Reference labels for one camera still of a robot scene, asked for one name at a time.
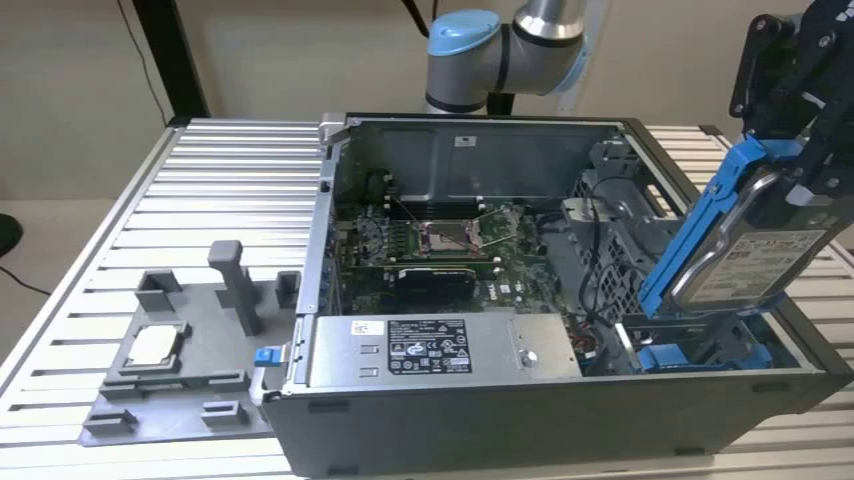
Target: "power supply label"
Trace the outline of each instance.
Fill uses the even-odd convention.
[[[387,327],[394,375],[471,373],[466,320],[393,320]]]

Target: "aluminum table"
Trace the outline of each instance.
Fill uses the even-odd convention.
[[[699,127],[649,127],[702,188],[729,144]],[[239,239],[252,278],[305,259],[318,124],[194,120],[170,128],[0,368],[0,478],[297,477],[275,438],[83,448],[90,405],[136,309],[144,269],[219,281],[207,247]],[[854,259],[833,244],[789,295],[854,365]],[[772,418],[714,457],[390,478],[854,478],[854,385]]]

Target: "white label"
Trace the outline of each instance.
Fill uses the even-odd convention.
[[[350,333],[353,335],[386,335],[386,322],[378,320],[354,320]]]
[[[466,135],[463,137],[454,137],[455,147],[475,147],[478,146],[478,137]]]
[[[691,296],[691,302],[760,299],[825,230],[744,234]]]

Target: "wire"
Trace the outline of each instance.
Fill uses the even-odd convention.
[[[10,276],[10,278],[15,280],[15,283],[18,283],[26,289],[32,290],[34,292],[38,292],[42,295],[46,295],[48,297],[51,296],[51,292],[48,292],[47,290],[42,290],[39,287],[34,287],[32,285],[30,285],[20,278],[18,278],[18,275],[15,275],[8,268],[0,267],[0,272],[6,273]]]
[[[124,21],[124,28],[128,30],[128,35],[131,37],[131,41],[134,42],[134,48],[136,48],[136,53],[139,54],[139,59],[143,63],[143,73],[146,74],[146,83],[148,84],[148,91],[151,92],[151,98],[155,100],[155,105],[158,106],[158,110],[160,111],[160,120],[163,120],[163,126],[167,126],[166,121],[166,112],[163,111],[163,105],[160,104],[160,99],[158,98],[158,94],[155,93],[155,87],[151,84],[151,74],[148,73],[148,63],[146,62],[146,55],[143,55],[143,49],[139,46],[139,42],[136,41],[136,36],[134,35],[134,30],[131,29],[131,22],[128,21],[128,16],[124,13],[124,6],[122,5],[122,0],[116,0],[116,5],[119,5],[119,12],[122,12],[122,20]]]
[[[427,29],[427,24],[425,23],[425,17],[422,17],[422,12],[418,11],[418,5],[415,5],[415,0],[401,0],[403,6],[410,12],[410,17],[413,17],[413,21],[415,22],[415,26],[418,27],[418,31],[425,38],[430,38],[430,30]]]

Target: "motherboard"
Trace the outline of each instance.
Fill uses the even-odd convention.
[[[390,200],[337,225],[345,314],[569,312],[538,233],[538,222],[562,215],[479,201],[430,215],[471,218],[419,218],[418,206]]]

